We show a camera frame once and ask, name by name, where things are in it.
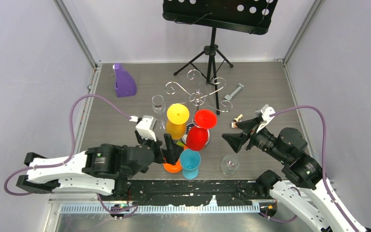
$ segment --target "blue plastic cup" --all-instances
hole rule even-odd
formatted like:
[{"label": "blue plastic cup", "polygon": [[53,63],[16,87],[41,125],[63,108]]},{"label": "blue plastic cup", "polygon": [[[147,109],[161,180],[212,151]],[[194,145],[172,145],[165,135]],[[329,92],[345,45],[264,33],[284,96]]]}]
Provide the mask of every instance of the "blue plastic cup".
[{"label": "blue plastic cup", "polygon": [[180,155],[180,164],[183,168],[183,176],[187,179],[194,179],[197,177],[200,163],[201,156],[198,151],[186,149]]}]

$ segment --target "music stand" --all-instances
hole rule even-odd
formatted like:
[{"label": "music stand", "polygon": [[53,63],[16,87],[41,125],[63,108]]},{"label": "music stand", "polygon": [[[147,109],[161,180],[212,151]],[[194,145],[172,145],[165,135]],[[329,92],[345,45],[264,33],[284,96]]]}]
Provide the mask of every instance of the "music stand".
[{"label": "music stand", "polygon": [[[215,44],[216,29],[227,29],[249,34],[263,35],[268,32],[271,17],[278,0],[164,0],[163,18],[179,24],[196,24],[211,27],[211,42],[204,50],[192,58],[186,65],[174,73],[176,76],[188,65],[199,70],[193,62],[202,55],[208,55],[207,75],[201,74],[206,83],[214,80],[217,72],[225,62],[232,68],[234,65],[218,50]],[[215,55],[218,53],[224,60],[216,69]],[[217,115],[220,115],[218,92],[215,93]]]}]

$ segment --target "gray tool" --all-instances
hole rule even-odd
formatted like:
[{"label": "gray tool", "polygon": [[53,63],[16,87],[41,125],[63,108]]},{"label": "gray tool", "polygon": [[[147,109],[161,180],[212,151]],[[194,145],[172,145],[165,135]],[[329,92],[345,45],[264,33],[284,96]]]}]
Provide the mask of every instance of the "gray tool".
[{"label": "gray tool", "polygon": [[234,97],[235,94],[237,94],[242,88],[244,88],[244,86],[241,84],[241,83],[238,83],[240,86],[238,86],[238,88],[236,90],[234,90],[233,93],[231,93],[230,95],[225,95],[224,99],[227,100],[227,101],[230,101],[232,99],[232,97]]}]

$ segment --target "empty glass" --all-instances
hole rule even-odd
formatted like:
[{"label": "empty glass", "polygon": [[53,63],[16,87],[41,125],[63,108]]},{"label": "empty glass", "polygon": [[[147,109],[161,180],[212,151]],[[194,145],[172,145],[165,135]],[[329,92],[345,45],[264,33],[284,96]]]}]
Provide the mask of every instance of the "empty glass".
[{"label": "empty glass", "polygon": [[161,95],[155,95],[152,99],[152,106],[153,110],[156,114],[159,116],[160,120],[160,129],[165,129],[166,122],[163,119],[163,113],[166,111],[166,103],[164,101],[163,96]]},{"label": "empty glass", "polygon": [[240,166],[240,159],[237,154],[226,155],[221,162],[221,172],[223,175],[232,175]]}]

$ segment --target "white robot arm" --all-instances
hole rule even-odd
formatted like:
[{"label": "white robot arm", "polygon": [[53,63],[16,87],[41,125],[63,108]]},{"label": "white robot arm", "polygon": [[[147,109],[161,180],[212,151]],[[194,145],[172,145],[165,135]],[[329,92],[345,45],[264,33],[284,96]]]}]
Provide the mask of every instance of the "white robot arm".
[{"label": "white robot arm", "polygon": [[[270,195],[281,201],[305,221],[313,231],[371,232],[371,229],[362,226],[350,214],[336,196],[328,179],[329,189],[324,186],[322,167],[314,158],[306,154],[305,148],[308,144],[297,129],[284,128],[278,137],[275,137],[265,128],[273,119],[274,113],[272,107],[265,105],[257,112],[257,117],[235,123],[238,128],[243,130],[241,133],[225,133],[222,134],[222,137],[235,153],[238,153],[249,140],[246,150],[256,146],[278,160],[284,166],[282,172],[285,177],[296,187],[301,188],[316,205],[316,208],[287,188],[284,182],[280,181],[280,177],[271,170],[266,171],[257,179],[257,192],[265,196]],[[328,195],[328,191],[333,194],[333,198]]]},{"label": "white robot arm", "polygon": [[[169,134],[163,142],[153,132],[156,119],[152,116],[131,117],[137,122],[137,146],[102,144],[71,157],[68,163],[51,168],[33,168],[20,175],[16,186],[29,193],[94,192],[103,196],[123,196],[127,193],[127,179],[136,173],[145,173],[152,163],[175,164],[183,147]],[[62,164],[67,157],[47,159],[36,153],[27,153],[24,164],[28,167]]]}]

